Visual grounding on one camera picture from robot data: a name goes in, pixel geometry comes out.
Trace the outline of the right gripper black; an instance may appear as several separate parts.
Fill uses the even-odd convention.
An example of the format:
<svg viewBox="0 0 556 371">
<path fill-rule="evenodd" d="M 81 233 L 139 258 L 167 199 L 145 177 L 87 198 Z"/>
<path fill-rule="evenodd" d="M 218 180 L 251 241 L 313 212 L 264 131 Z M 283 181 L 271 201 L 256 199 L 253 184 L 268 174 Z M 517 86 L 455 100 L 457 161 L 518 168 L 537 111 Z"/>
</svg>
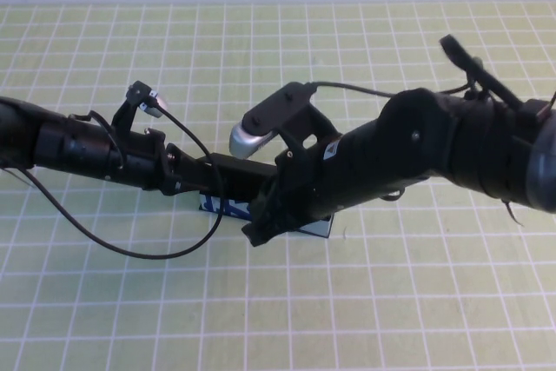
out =
<svg viewBox="0 0 556 371">
<path fill-rule="evenodd" d="M 348 153 L 342 134 L 324 136 L 307 148 L 300 142 L 275 162 L 278 176 L 265 181 L 255 198 L 259 216 L 242 227 L 254 248 L 299 231 L 296 220 L 320 220 L 348 207 Z"/>
</svg>

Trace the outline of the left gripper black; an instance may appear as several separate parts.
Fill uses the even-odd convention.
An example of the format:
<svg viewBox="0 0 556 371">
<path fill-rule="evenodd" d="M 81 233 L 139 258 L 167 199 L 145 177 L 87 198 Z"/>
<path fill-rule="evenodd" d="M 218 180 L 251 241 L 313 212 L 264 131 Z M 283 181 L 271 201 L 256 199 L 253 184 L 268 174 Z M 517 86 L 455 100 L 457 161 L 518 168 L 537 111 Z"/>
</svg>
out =
<svg viewBox="0 0 556 371">
<path fill-rule="evenodd" d="M 208 192 L 216 178 L 209 157 L 190 156 L 165 139 L 155 129 L 118 133 L 117 147 L 110 150 L 110 180 L 164 195 Z"/>
</svg>

